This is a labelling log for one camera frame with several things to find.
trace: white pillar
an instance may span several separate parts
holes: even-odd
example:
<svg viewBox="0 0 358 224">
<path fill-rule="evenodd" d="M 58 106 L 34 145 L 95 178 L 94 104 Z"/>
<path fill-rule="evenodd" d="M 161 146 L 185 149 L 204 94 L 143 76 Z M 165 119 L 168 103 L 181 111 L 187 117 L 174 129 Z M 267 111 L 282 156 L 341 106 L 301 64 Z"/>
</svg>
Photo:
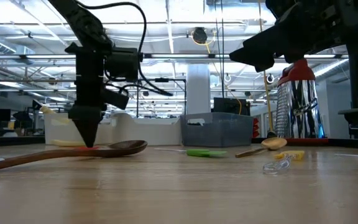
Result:
<svg viewBox="0 0 358 224">
<path fill-rule="evenodd" d="M 188 65 L 187 113 L 211 112 L 211 89 L 208 64 Z"/>
</svg>

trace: wooden table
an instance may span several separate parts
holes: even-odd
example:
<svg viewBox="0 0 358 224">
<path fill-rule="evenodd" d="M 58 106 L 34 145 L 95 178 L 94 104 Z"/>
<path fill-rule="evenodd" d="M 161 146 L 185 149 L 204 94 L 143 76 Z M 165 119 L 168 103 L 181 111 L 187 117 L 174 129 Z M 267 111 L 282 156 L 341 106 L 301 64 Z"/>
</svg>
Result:
<svg viewBox="0 0 358 224">
<path fill-rule="evenodd" d="M 2 223 L 358 223 L 358 149 L 305 150 L 282 175 L 272 154 L 188 157 L 153 147 L 125 158 L 63 158 L 0 170 Z M 0 147 L 0 157 L 45 150 Z"/>
</svg>

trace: wooden spoon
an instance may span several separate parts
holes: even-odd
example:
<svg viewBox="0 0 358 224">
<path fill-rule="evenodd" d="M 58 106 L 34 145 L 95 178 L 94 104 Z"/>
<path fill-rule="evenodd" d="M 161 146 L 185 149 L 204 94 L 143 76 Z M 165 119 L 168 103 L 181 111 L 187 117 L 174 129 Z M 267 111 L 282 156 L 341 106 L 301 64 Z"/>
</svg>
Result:
<svg viewBox="0 0 358 224">
<path fill-rule="evenodd" d="M 123 141 L 108 146 L 109 149 L 56 149 L 17 156 L 0 161 L 0 169 L 18 166 L 29 162 L 61 157 L 121 157 L 136 154 L 147 147 L 146 141 Z"/>
<path fill-rule="evenodd" d="M 285 140 L 284 138 L 277 138 L 277 137 L 268 138 L 268 139 L 265 139 L 264 141 L 262 141 L 261 145 L 262 145 L 262 147 L 259 147 L 257 149 L 251 149 L 246 152 L 236 154 L 236 158 L 251 156 L 258 152 L 262 152 L 265 150 L 273 150 L 273 151 L 279 150 L 282 147 L 284 147 L 285 145 L 287 145 L 287 140 Z"/>
</svg>

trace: red object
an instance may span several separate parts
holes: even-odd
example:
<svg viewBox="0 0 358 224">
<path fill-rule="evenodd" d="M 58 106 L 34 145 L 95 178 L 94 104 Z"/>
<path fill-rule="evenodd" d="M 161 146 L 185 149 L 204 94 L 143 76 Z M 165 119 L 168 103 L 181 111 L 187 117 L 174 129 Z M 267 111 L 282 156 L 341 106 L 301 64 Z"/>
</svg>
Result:
<svg viewBox="0 0 358 224">
<path fill-rule="evenodd" d="M 312 69 L 306 59 L 296 61 L 294 64 L 283 70 L 283 76 L 278 81 L 278 86 L 289 81 L 316 80 Z"/>
<path fill-rule="evenodd" d="M 254 129 L 252 133 L 253 138 L 257 138 L 259 136 L 259 120 L 257 118 L 254 118 Z"/>
</svg>

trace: black cable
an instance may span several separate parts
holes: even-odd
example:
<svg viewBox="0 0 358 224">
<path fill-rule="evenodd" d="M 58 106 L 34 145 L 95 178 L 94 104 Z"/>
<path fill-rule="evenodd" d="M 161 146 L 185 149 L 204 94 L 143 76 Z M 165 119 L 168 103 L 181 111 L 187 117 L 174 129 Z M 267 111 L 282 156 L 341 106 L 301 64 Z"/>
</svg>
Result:
<svg viewBox="0 0 358 224">
<path fill-rule="evenodd" d="M 221 1 L 222 11 L 222 54 L 224 55 L 224 22 L 223 22 L 223 2 Z M 222 59 L 222 75 L 224 74 L 224 57 Z"/>
<path fill-rule="evenodd" d="M 218 11 L 216 10 L 216 1 L 214 1 L 214 6 L 215 6 L 215 14 L 218 13 Z M 219 28 L 218 28 L 218 17 L 215 17 L 215 23 L 216 23 L 216 38 L 218 40 L 218 54 L 219 54 L 219 66 L 221 69 L 221 82 L 222 82 L 222 98 L 224 98 L 224 75 L 223 75 L 223 71 L 222 71 L 222 60 L 221 60 L 221 46 L 219 44 Z"/>
<path fill-rule="evenodd" d="M 142 33 L 142 38 L 140 40 L 139 49 L 137 51 L 137 53 L 139 55 L 141 55 L 144 39 L 145 39 L 145 36 L 146 36 L 147 20 L 146 20 L 146 15 L 144 14 L 144 11 L 142 10 L 142 8 L 140 8 L 140 6 L 138 6 L 137 4 L 135 4 L 133 2 L 117 2 L 117 3 L 105 4 L 105 5 L 101 5 L 101 6 L 87 6 L 87 5 L 84 5 L 83 3 L 81 3 L 81 2 L 79 2 L 77 0 L 74 0 L 74 1 L 77 2 L 77 4 L 79 4 L 81 7 L 85 8 L 85 9 L 106 9 L 106 8 L 109 8 L 109 7 L 116 7 L 116 6 L 133 6 L 133 7 L 135 7 L 142 14 L 142 17 L 143 17 L 143 33 Z M 173 96 L 172 93 L 169 93 L 169 92 L 167 92 L 165 90 L 161 90 L 160 88 L 158 88 L 157 86 L 153 85 L 153 83 L 151 83 L 150 81 L 148 81 L 146 79 L 146 77 L 144 76 L 144 74 L 142 72 L 142 69 L 140 67 L 140 61 L 139 61 L 139 74 L 146 81 L 147 84 L 149 84 L 151 87 L 155 88 L 156 91 L 158 91 L 157 92 L 158 94 L 161 94 L 161 95 L 164 95 L 164 96 Z"/>
<path fill-rule="evenodd" d="M 125 78 L 113 78 L 111 75 L 109 75 L 107 73 L 107 70 L 106 69 L 103 69 L 104 70 L 104 75 L 107 77 L 108 81 L 105 83 L 109 83 L 109 82 L 126 82 L 126 79 Z"/>
<path fill-rule="evenodd" d="M 128 90 L 126 90 L 125 88 L 121 87 L 121 86 L 116 86 L 116 85 L 113 85 L 111 83 L 106 83 L 106 86 L 112 86 L 114 88 L 117 88 L 119 90 L 119 93 L 121 94 L 123 91 L 127 94 L 127 96 L 129 96 L 129 92 Z"/>
<path fill-rule="evenodd" d="M 144 86 L 141 86 L 141 85 L 136 85 L 136 84 L 128 84 L 128 85 L 121 86 L 119 88 L 125 89 L 127 87 L 139 87 L 139 89 L 145 89 L 145 90 L 151 91 L 153 93 L 159 93 L 157 90 L 153 90 L 151 88 L 147 88 L 147 87 L 144 87 Z"/>
</svg>

